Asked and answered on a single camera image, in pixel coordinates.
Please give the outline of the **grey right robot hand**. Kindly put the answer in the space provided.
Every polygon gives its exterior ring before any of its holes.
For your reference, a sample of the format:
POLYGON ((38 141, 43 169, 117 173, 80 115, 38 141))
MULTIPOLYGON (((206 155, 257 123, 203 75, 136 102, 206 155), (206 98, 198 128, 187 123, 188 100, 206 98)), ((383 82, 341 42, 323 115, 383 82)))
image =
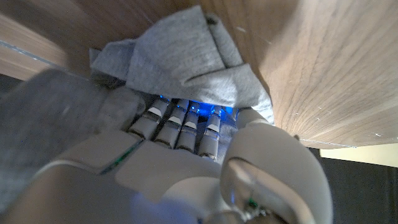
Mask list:
POLYGON ((39 169, 2 223, 331 223, 314 155, 257 111, 159 98, 39 169))

